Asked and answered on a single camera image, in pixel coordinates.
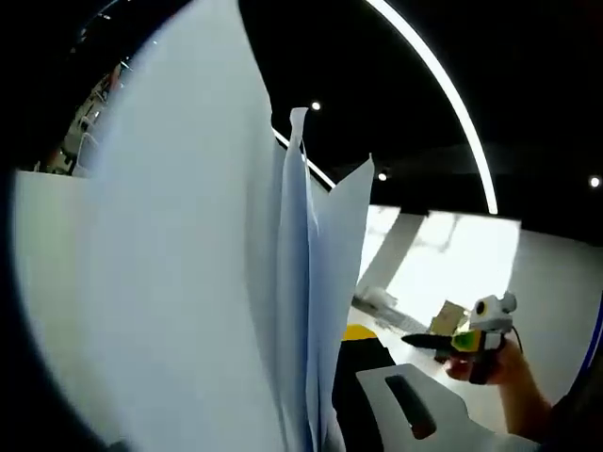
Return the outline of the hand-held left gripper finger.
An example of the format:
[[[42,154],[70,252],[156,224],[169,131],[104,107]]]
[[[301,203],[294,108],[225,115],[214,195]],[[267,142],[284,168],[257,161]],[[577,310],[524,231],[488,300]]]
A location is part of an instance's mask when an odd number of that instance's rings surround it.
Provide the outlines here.
[[[518,439],[473,421],[463,399],[410,363],[395,365],[369,329],[348,327],[334,379],[347,451],[516,451]]]

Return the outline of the person's right hand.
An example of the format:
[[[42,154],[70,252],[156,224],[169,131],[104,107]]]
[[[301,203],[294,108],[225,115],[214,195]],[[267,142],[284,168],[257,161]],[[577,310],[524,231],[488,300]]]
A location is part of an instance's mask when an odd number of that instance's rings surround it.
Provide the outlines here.
[[[523,353],[518,345],[511,341],[494,355],[490,370],[487,372],[487,379],[483,385],[504,385],[513,381],[517,373],[523,372],[527,368]],[[474,358],[462,358],[460,356],[450,357],[446,374],[459,381],[470,381],[473,373],[474,364],[477,361]]]

